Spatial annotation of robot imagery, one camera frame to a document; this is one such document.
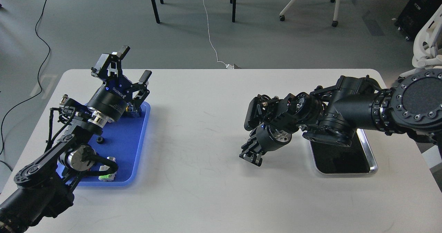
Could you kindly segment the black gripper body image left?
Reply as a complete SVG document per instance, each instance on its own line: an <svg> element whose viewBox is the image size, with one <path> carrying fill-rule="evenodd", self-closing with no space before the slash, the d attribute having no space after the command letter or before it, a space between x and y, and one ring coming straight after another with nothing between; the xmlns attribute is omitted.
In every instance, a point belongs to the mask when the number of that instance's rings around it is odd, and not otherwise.
<svg viewBox="0 0 442 233"><path fill-rule="evenodd" d="M86 104L90 110L97 110L116 122L122 116L132 95L127 89L131 88L131 81L126 77L100 78L101 87L96 90Z"/></svg>

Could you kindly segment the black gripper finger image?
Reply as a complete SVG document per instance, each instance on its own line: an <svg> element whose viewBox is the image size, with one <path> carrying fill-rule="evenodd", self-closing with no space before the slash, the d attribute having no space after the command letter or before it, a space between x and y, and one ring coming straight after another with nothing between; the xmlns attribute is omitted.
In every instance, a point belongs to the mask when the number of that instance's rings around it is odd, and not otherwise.
<svg viewBox="0 0 442 233"><path fill-rule="evenodd" d="M112 80L120 84L123 82L124 78L121 61L130 49L129 46L122 46L117 52L101 54L95 66L91 68L90 74L93 77L101 79L104 84L107 84Z"/></svg>
<svg viewBox="0 0 442 233"><path fill-rule="evenodd" d="M242 159L257 159L257 140L250 138L247 142L241 146L242 152L239 154L239 158Z"/></svg>
<svg viewBox="0 0 442 233"><path fill-rule="evenodd" d="M266 151L255 151L255 150L250 150L249 151L249 161L256 165L256 166L261 166L262 164L262 156L266 154Z"/></svg>
<svg viewBox="0 0 442 233"><path fill-rule="evenodd" d="M133 85L134 91L137 91L138 93L136 96L131 100L131 102L144 102L147 96L150 94L150 91L148 90L148 79L152 75L152 71L145 70L142 74L142 76L139 78L139 81L137 84Z"/></svg>

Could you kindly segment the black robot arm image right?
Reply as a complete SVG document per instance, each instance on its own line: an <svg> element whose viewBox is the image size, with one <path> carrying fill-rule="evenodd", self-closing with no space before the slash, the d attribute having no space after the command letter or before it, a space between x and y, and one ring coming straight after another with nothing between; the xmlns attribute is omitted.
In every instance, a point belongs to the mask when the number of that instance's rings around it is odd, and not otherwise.
<svg viewBox="0 0 442 233"><path fill-rule="evenodd" d="M260 166L265 153L287 145L298 130L309 141L342 147L352 145L357 129L367 129L407 134L441 149L441 76L440 68L424 68L388 89L369 76L341 76L311 93L257 95L248 106L244 128L250 137L239 157Z"/></svg>

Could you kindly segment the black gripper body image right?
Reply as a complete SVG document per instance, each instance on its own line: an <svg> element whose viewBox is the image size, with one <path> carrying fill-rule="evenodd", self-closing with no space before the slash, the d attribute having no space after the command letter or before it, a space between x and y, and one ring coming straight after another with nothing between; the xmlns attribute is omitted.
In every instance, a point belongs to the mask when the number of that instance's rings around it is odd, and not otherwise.
<svg viewBox="0 0 442 233"><path fill-rule="evenodd" d="M292 140L292 134L275 129L264 123L257 126L255 134L258 143L256 153L260 154L278 150Z"/></svg>

